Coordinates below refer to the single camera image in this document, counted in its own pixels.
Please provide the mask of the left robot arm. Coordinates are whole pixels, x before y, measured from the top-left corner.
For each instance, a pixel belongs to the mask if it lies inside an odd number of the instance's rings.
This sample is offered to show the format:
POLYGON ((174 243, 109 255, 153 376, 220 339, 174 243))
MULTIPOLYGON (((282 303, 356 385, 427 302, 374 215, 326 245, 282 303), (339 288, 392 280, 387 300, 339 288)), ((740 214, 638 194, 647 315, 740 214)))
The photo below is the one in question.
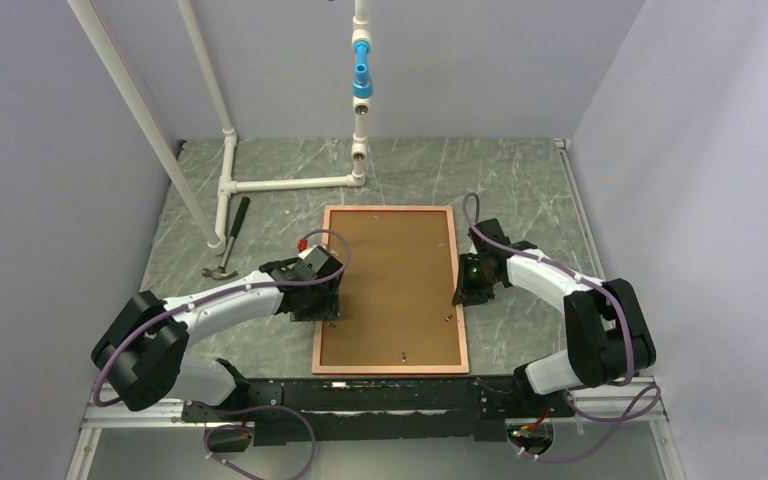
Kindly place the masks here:
POLYGON ((91 352, 99 370, 93 404, 123 403, 141 411, 175 398, 206 404, 224 420, 239 417, 251 404, 246 378, 225 359, 189 357, 189 348, 244 322, 279 314, 294 321, 337 319, 347 265, 317 245, 196 294, 165 299, 150 290, 135 294, 91 352))

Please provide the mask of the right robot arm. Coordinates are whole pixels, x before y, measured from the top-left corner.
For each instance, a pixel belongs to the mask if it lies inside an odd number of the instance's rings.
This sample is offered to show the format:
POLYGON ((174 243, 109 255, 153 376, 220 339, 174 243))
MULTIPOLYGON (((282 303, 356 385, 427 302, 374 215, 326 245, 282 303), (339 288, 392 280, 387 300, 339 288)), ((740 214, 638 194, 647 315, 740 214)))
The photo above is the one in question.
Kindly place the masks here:
POLYGON ((536 295, 564 320, 565 348, 515 370, 510 392, 517 411, 534 415, 550 394, 620 384, 655 363, 654 341, 628 281, 584 275, 530 242, 513 243, 497 219, 470 225, 468 235, 472 248, 458 258, 453 305, 485 304, 502 285, 536 295))

